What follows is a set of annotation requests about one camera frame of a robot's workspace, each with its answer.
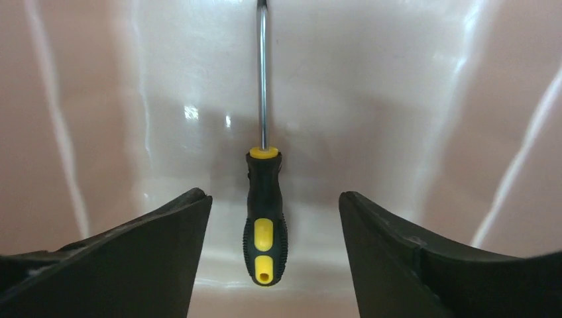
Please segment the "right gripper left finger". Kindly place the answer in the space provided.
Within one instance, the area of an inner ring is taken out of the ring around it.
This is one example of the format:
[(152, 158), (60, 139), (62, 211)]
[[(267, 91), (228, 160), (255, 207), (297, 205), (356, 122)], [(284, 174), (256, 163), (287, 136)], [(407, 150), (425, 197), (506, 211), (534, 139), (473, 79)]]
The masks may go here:
[(193, 188), (54, 251), (1, 256), (2, 317), (186, 317), (213, 199)]

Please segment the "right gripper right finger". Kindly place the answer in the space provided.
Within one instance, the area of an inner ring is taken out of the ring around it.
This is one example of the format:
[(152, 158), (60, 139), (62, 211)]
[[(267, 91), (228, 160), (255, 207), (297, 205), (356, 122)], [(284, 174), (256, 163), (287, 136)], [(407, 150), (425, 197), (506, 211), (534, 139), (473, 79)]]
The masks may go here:
[(529, 258), (453, 241), (355, 191), (339, 196), (361, 317), (560, 317), (561, 253)]

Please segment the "black yellow screwdriver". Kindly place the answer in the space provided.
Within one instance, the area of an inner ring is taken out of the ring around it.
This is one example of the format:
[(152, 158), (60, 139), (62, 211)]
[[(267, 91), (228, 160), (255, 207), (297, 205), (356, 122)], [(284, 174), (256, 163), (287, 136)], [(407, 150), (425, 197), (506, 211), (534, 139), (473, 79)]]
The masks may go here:
[(268, 4), (256, 2), (258, 58), (258, 123), (260, 144), (246, 155), (249, 169), (247, 219), (243, 254), (253, 282), (262, 287), (277, 284), (286, 268), (288, 230), (283, 214), (279, 174), (282, 153), (270, 145), (268, 93)]

